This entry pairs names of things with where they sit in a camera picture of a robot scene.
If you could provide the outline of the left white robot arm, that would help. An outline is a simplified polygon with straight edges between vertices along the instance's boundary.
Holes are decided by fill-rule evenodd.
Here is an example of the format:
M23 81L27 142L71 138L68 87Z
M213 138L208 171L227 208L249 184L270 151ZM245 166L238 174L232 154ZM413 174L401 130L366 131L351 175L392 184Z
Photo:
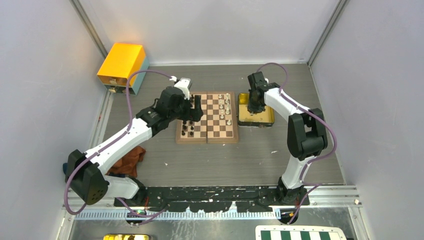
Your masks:
M142 109L131 123L99 145L81 152L76 149L67 160L66 184L86 205L94 205L104 197L124 198L133 206L141 206L146 193L141 184L129 177L109 176L111 167L139 144L168 128L175 120L198 122L203 116L200 95L191 95L189 78L172 78L156 99L154 106Z

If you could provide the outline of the wooden chess board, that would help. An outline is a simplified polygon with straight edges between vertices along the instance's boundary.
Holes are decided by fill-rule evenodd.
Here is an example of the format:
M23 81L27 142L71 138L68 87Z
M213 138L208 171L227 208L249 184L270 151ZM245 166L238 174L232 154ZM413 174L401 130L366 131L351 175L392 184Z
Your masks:
M226 93L229 93L230 115L226 115ZM233 91L193 91L194 95L201 96L201 109L203 116L198 122L178 120L176 124L177 144L232 144L239 141L237 124L237 108L235 93ZM224 100L224 114L220 114L219 100Z

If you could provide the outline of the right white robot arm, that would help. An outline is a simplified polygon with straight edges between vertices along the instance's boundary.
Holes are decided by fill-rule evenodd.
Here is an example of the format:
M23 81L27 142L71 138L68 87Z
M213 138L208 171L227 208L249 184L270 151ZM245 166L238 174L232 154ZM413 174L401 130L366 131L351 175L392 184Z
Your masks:
M259 114L270 107L287 122L287 148L290 158L287 168L279 178L276 199L291 205L304 192L305 174L310 163L328 146L323 112L310 109L284 92L275 82L268 82L258 71L248 77L250 86L247 110Z

